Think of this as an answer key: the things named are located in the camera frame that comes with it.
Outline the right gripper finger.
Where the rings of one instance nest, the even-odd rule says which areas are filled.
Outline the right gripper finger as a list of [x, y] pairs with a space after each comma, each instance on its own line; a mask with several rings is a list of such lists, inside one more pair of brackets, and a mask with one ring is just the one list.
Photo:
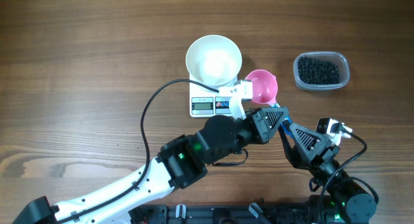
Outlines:
[[297, 123], [292, 123], [289, 126], [295, 143], [304, 152], [319, 149], [323, 146], [323, 136], [319, 133], [309, 130]]
[[278, 131], [279, 131], [279, 135], [281, 137], [281, 141], [282, 141], [282, 145], [283, 145], [285, 155], [286, 156], [292, 156], [293, 151], [292, 151], [292, 148], [290, 146], [290, 143], [288, 141], [288, 138], [286, 136], [285, 130], [283, 129], [282, 125], [280, 125], [280, 127], [278, 128]]

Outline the pink scoop blue handle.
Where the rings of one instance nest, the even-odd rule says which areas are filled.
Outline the pink scoop blue handle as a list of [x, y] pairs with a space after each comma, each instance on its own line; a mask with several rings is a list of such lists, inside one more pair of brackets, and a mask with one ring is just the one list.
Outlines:
[[[270, 72], [266, 70], [257, 69], [257, 70], [252, 71], [246, 77], [246, 79], [251, 80], [253, 83], [253, 98], [252, 98], [253, 103], [263, 104], [263, 105], [266, 105], [266, 107], [281, 107], [276, 102], [276, 95], [278, 93], [278, 83], [276, 81], [275, 75], [271, 74]], [[287, 120], [285, 121], [285, 123], [287, 124], [291, 123], [291, 119], [289, 116], [287, 117]], [[270, 137], [270, 139], [274, 135], [268, 131], [268, 136]]]

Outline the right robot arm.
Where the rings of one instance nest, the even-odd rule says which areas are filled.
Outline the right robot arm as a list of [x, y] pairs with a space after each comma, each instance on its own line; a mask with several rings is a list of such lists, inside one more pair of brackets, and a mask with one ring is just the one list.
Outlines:
[[[285, 156], [289, 163], [297, 169], [311, 173], [309, 181], [311, 191], [320, 191], [316, 207], [318, 221], [328, 222], [328, 204], [334, 205], [336, 213], [345, 223], [369, 223], [376, 212], [379, 196], [372, 186], [365, 181], [351, 177], [345, 172], [345, 167], [355, 161], [367, 150], [367, 144], [341, 122], [332, 127], [321, 127], [325, 133], [309, 130], [297, 123], [285, 120], [279, 127]], [[328, 134], [335, 137], [349, 137], [359, 141], [363, 148], [340, 164], [335, 156], [340, 149]]]

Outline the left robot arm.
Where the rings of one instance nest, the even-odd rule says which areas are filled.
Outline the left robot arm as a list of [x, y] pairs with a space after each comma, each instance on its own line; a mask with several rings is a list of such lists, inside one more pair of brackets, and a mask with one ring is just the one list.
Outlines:
[[181, 135], [161, 147], [137, 171], [95, 192], [50, 205], [45, 196], [31, 201], [14, 223], [110, 223], [130, 210], [185, 189], [207, 174], [213, 164], [249, 144], [266, 144], [289, 111], [266, 107], [248, 111], [244, 119], [209, 118], [193, 135]]

